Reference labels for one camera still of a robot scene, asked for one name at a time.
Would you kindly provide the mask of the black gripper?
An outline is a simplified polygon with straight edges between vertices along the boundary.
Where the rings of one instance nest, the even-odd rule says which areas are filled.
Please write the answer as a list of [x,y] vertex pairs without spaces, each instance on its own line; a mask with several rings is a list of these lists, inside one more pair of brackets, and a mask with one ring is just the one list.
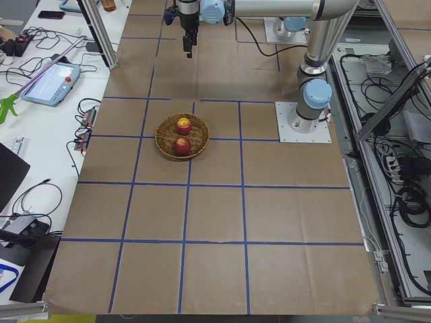
[[193,58],[193,47],[197,45],[197,28],[199,27],[198,0],[177,1],[181,27],[186,31],[183,36],[183,50],[188,59]]

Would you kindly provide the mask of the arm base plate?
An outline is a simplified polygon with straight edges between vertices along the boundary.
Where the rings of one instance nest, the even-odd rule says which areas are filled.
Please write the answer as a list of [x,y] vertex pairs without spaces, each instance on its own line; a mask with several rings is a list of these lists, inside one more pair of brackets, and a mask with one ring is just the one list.
[[267,44],[306,44],[305,17],[265,17],[263,23]]
[[320,122],[324,112],[316,120],[299,116],[296,102],[275,102],[275,115],[281,143],[330,144],[331,136],[326,121]]

